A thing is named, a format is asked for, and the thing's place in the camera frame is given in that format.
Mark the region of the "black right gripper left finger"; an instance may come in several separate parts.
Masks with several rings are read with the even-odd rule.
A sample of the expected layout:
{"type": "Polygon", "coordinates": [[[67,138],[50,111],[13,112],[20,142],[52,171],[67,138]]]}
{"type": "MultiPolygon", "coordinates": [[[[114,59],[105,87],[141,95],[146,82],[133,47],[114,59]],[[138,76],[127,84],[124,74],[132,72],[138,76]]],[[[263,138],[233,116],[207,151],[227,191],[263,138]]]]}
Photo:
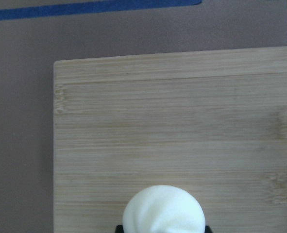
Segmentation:
{"type": "Polygon", "coordinates": [[[117,225],[115,227],[115,233],[124,233],[124,229],[122,225],[117,225]]]}

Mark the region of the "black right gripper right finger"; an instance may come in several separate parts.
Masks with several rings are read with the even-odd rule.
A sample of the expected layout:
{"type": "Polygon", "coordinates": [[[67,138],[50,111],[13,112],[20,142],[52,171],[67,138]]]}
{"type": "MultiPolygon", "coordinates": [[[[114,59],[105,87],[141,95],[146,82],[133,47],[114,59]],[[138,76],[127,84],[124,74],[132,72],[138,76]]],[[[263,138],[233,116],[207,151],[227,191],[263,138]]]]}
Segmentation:
{"type": "Polygon", "coordinates": [[[211,228],[208,225],[206,225],[204,233],[213,233],[213,231],[211,230],[211,228]]]}

